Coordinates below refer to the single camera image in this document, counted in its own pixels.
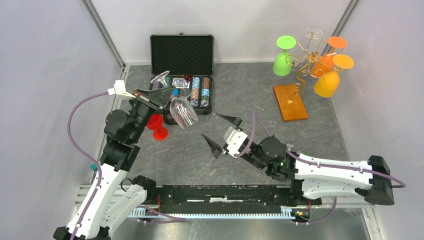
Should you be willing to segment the red plastic wine glass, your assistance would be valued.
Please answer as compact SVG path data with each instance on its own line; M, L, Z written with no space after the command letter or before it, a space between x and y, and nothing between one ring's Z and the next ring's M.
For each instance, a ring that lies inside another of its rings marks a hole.
M152 131L152 137L156 141L163 141L168 137L168 129L163 126L163 116L161 114L153 114L146 127Z

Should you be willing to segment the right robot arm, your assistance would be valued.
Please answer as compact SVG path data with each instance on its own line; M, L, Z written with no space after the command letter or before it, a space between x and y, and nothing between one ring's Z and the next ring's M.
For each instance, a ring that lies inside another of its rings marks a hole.
M373 205L392 206L395 203L393 177L382 156L372 155L361 161L308 156L293 151L268 130L267 136L255 143L254 125L247 134L240 127L239 117L221 115L221 118L233 124L223 136L223 146L202 135L213 156L240 158L259 170L265 169L266 175L276 181L290 181L288 196L295 204L326 197L358 196Z

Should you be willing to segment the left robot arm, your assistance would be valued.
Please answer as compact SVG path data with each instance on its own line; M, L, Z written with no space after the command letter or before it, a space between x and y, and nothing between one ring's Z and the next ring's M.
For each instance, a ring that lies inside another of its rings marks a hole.
M104 92L105 96L127 99L131 109L129 112L116 109L107 115L103 130L106 144L100 160L89 157L97 168L94 182L73 219L55 230L55 240L110 240L138 205L156 200L155 181L138 176L127 192L109 205L140 152L136 144L149 120L166 107L173 91L173 87L165 87L129 93L124 87L113 87Z

